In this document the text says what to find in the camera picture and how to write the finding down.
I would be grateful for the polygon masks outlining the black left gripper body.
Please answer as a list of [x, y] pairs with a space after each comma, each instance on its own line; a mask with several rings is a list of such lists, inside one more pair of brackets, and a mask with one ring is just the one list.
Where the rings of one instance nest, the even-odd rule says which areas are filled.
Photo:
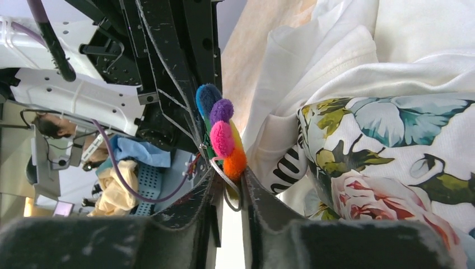
[[106, 83], [134, 87], [144, 106], [133, 135], [197, 152], [205, 127], [196, 91], [222, 85], [217, 1], [81, 1], [80, 11], [97, 26], [80, 52]]

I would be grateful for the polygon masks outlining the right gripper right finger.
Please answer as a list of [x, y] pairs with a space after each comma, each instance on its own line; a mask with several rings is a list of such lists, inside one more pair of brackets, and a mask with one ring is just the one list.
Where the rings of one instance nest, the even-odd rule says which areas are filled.
[[454, 268], [441, 238], [414, 221], [314, 221], [241, 178], [246, 268]]

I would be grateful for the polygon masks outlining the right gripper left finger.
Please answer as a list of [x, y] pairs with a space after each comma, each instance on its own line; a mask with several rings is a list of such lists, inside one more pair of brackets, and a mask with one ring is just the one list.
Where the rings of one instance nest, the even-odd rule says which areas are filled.
[[2, 268], [210, 268], [216, 208], [209, 170], [152, 216], [28, 217], [1, 230]]

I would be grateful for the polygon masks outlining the colourful beaded brooch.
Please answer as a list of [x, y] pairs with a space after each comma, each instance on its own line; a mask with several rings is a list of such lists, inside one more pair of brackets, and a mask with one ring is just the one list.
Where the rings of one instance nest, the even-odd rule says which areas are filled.
[[210, 127], [211, 146], [222, 160], [224, 174], [234, 183], [247, 167], [243, 143], [232, 117], [234, 105], [222, 97], [214, 84], [201, 85], [196, 92], [195, 102], [204, 121]]

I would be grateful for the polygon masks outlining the white printed t-shirt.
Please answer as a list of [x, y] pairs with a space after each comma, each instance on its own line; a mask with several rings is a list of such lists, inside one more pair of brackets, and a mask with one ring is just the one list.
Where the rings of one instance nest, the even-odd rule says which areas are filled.
[[268, 37], [243, 137], [262, 186], [313, 177], [319, 220], [413, 220], [474, 267], [474, 2], [318, 1]]

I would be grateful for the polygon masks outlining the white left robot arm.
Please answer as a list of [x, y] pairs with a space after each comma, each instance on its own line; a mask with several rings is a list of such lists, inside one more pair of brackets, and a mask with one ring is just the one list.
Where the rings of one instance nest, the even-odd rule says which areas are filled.
[[217, 1], [2, 1], [1, 102], [194, 152], [221, 85]]

